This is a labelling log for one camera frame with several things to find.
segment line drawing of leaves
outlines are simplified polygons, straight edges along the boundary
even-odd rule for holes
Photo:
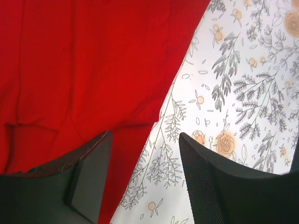
[[[192,41],[191,41],[191,44],[190,44],[190,46],[189,46],[189,49],[188,49],[188,54],[191,56],[191,57],[193,57],[193,51],[194,51],[194,49],[197,51],[198,50],[198,48],[197,48],[197,44],[199,43],[199,40],[198,40],[198,38],[197,38],[197,36],[195,35],[196,33],[194,33],[194,35],[193,35],[193,38],[192,38]]]
[[[226,131],[228,130],[229,126],[230,126],[230,124],[226,124],[226,125],[224,126],[223,131],[226,132]]]
[[[276,64],[278,62],[278,55],[285,54],[283,58],[280,59],[279,65],[281,68],[284,68],[285,71],[290,71],[294,76],[296,73],[296,63],[297,61],[293,62],[293,68],[289,68],[288,59],[295,53],[299,53],[299,47],[297,43],[294,41],[292,46],[285,45],[286,36],[285,33],[282,32],[280,29],[272,33],[273,28],[267,25],[266,29],[264,30],[264,35],[261,35],[258,39],[261,46],[264,46],[266,49],[269,50],[268,53],[268,61],[274,62]]]
[[[184,120],[186,117],[186,107],[185,104],[182,104],[182,101],[175,101],[172,94],[171,102],[173,106],[173,114],[166,116],[167,119],[165,120],[165,124],[167,124],[167,127],[165,128],[165,133],[167,133],[169,141],[172,140],[176,142],[181,131],[179,128],[180,121]]]
[[[235,151],[233,151],[232,152],[232,160],[236,161],[236,158],[237,158],[237,155],[236,155]]]
[[[132,207],[134,205],[137,205],[139,203],[139,200],[141,200],[144,197],[144,195],[147,194],[147,192],[146,192],[147,186],[144,185],[145,184],[144,181],[147,179],[146,177],[147,177],[147,174],[149,173],[148,169],[150,167],[150,164],[153,164],[154,159],[152,157],[153,157],[154,151],[156,150],[156,147],[157,147],[156,144],[157,144],[158,137],[161,134],[163,134],[161,125],[164,123],[164,119],[167,117],[165,115],[165,113],[166,113],[167,108],[169,107],[170,103],[172,104],[173,110],[175,110],[174,105],[173,105],[172,91],[173,91],[174,84],[177,80],[177,77],[178,76],[176,76],[174,78],[174,81],[169,90],[169,94],[165,99],[166,107],[163,109],[163,111],[161,109],[159,121],[153,125],[153,128],[158,128],[156,139],[154,142],[150,141],[150,139],[149,139],[150,137],[147,139],[145,147],[142,150],[142,153],[141,153],[141,155],[138,159],[138,162],[134,168],[134,171],[130,178],[130,181],[126,187],[125,193],[120,201],[119,205],[125,209],[131,210]],[[180,102],[176,102],[176,103],[177,103],[178,107],[182,106]],[[179,114],[179,115],[182,114],[182,110],[179,111],[179,109],[177,109],[175,114]],[[165,164],[168,164],[168,168],[171,169],[170,172],[167,171],[168,176],[169,176],[168,181],[170,181],[172,183],[174,182],[174,185],[175,185],[178,183],[179,179],[182,179],[182,177],[179,176],[179,174],[182,173],[182,171],[179,170],[179,167],[181,165],[176,162],[177,161],[176,158],[172,158],[173,152],[170,152],[171,149],[169,149],[170,147],[167,146],[164,136],[163,136],[163,140],[164,140],[164,142],[162,144],[162,149],[166,150],[166,152],[164,152],[164,154],[163,154],[163,158],[167,158],[167,162],[165,162],[165,160],[164,160],[162,163],[159,162],[159,164],[160,164],[160,166],[162,165],[164,167],[165,167]]]
[[[222,51],[221,56],[212,66],[214,74],[216,74],[216,79],[221,77],[221,83],[215,85],[212,91],[215,109],[220,112],[222,105],[225,105],[225,97],[231,93],[232,82],[230,78],[237,74],[238,63],[241,61],[240,52],[235,50],[235,43],[239,35],[235,36],[234,33],[230,33],[224,38],[224,42],[219,48],[219,50]]]
[[[212,13],[215,11],[225,12],[226,7],[223,0],[211,0],[206,10],[211,11]]]
[[[236,100],[242,102],[242,108],[237,107],[235,110],[238,113],[235,124],[241,124],[248,119],[240,128],[241,140],[248,135],[252,141],[256,136],[260,136],[258,118],[267,118],[271,125],[279,126],[280,132],[286,130],[286,113],[282,104],[284,96],[275,80],[277,73],[278,71],[272,76],[268,72],[257,74],[256,78],[262,79],[261,81],[255,81],[252,76],[244,74],[242,79],[234,81]],[[253,98],[262,98],[262,102],[259,104]]]
[[[267,16],[270,15],[269,6],[266,4],[266,0],[252,0],[253,5],[256,7],[256,11],[251,12],[251,19],[254,21],[253,25],[247,30],[248,40],[255,41],[257,38],[257,32],[262,31],[263,20],[261,18],[264,11]]]
[[[294,90],[293,93],[292,93],[291,99],[292,100],[298,100],[298,98],[299,98],[299,91]],[[291,146],[291,148],[295,149],[296,145],[298,143],[298,138],[299,138],[299,105],[297,105],[297,108],[295,110],[291,109],[288,120],[289,121],[297,121],[297,123],[298,123],[297,126],[296,126],[297,130],[294,131],[293,135],[292,135],[292,146]]]
[[[260,171],[264,171],[266,168],[266,172],[274,172],[274,163],[277,162],[277,155],[276,150],[272,150],[271,146],[274,141],[275,135],[276,134],[272,135],[269,131],[263,138],[263,142],[258,149],[260,158],[257,160],[253,168],[257,168],[259,166],[258,170]]]
[[[149,168],[149,172],[147,173],[147,179],[149,180],[149,182],[151,182],[152,180],[155,181],[154,184],[158,185],[159,182],[161,182],[161,174],[164,174],[163,170],[162,170],[162,162],[161,159],[162,157],[162,147],[160,147],[161,153],[160,156],[155,158],[152,161],[152,165]]]
[[[189,219],[187,218],[187,219],[183,220],[180,224],[186,224],[188,221],[189,221]],[[175,221],[175,216],[173,216],[171,218],[170,224],[178,224],[178,223],[179,223],[179,221]]]
[[[163,198],[161,199],[161,201],[159,202],[159,204],[157,205],[157,207],[156,207],[156,208],[159,208],[159,207],[160,207],[160,205],[162,204],[162,202],[163,202]]]
[[[247,160],[247,147],[244,144],[242,146],[242,159],[243,163],[245,163],[245,161]]]

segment floral patterned fabric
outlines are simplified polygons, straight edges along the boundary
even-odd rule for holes
[[[212,0],[112,224],[193,224],[178,137],[289,172],[299,128],[299,0]]]

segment red cloth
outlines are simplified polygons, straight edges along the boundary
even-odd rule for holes
[[[208,3],[0,1],[0,172],[112,130],[108,224]]]

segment white background fabric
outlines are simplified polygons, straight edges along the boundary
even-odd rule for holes
[[[299,0],[211,1],[112,224],[194,223],[181,132],[244,166],[289,172],[299,127],[298,10]]]

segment orange dot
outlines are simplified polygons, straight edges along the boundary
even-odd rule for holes
[[[202,96],[200,96],[200,97],[197,98],[197,102],[198,102],[199,104],[203,104],[204,101],[205,101],[205,99],[204,99]]]
[[[291,84],[289,82],[285,82],[285,87],[289,88],[291,86]]]
[[[254,62],[255,62],[255,60],[254,60],[253,58],[251,58],[251,59],[249,60],[249,64],[250,64],[251,66],[254,65]]]
[[[240,11],[238,11],[236,14],[235,14],[235,17],[237,20],[241,19],[242,18],[242,13]]]
[[[149,203],[149,210],[153,211],[156,208],[156,204],[154,202]]]
[[[218,25],[214,25],[213,26],[213,30],[217,32],[219,30],[219,26]]]
[[[238,10],[237,9],[234,9],[233,10],[233,15],[235,16],[237,14]]]
[[[221,41],[221,40],[222,40],[222,33],[219,32],[219,31],[216,32],[216,33],[215,33],[215,39],[218,40],[218,41]]]

